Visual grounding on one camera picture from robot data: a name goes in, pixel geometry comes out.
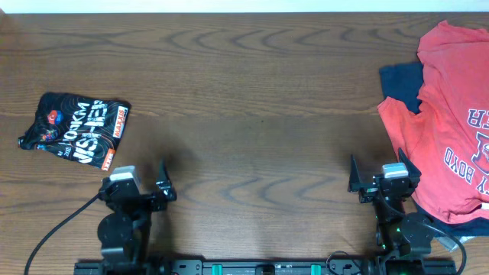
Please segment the black orange-patterned jersey shirt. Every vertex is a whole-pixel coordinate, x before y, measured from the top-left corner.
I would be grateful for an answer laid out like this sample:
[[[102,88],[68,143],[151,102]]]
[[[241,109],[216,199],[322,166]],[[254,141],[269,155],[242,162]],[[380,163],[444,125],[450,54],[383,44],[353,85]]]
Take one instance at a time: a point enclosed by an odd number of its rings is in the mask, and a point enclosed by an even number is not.
[[[126,101],[46,92],[37,105],[34,123],[18,138],[18,146],[107,171],[130,109]]]

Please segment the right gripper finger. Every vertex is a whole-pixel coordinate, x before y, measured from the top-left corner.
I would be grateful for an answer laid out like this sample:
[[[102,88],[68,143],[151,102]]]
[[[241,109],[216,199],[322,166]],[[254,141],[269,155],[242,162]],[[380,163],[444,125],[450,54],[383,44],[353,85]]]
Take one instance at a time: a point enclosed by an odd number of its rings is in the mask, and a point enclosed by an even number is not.
[[[417,187],[422,175],[421,171],[410,161],[401,148],[398,149],[398,159],[406,166],[410,178],[410,185],[412,187]]]
[[[358,171],[358,165],[355,157],[351,155],[350,157],[350,175],[348,180],[348,192],[358,192],[361,188],[362,181]]]

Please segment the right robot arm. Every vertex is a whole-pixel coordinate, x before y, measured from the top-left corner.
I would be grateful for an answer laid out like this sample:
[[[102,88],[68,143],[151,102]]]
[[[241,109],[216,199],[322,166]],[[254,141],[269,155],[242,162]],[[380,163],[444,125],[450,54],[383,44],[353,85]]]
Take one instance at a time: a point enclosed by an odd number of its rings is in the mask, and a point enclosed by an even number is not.
[[[371,181],[361,179],[357,162],[351,157],[348,191],[359,202],[369,203],[376,215],[376,242],[382,252],[358,266],[360,274],[421,274],[423,256],[431,252],[433,233],[430,220],[419,213],[407,214],[403,203],[420,181],[420,170],[398,150],[400,161],[385,164]]]

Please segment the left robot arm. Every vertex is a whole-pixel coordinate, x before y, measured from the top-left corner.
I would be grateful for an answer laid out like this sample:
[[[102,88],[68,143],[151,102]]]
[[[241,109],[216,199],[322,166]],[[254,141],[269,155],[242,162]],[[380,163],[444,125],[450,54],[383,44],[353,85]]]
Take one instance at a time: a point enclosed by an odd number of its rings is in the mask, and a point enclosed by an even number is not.
[[[177,199],[165,163],[158,167],[155,191],[142,194],[140,185],[134,166],[118,167],[102,181],[99,198],[112,214],[97,229],[100,274],[164,274],[167,269],[162,260],[147,255],[152,214]]]

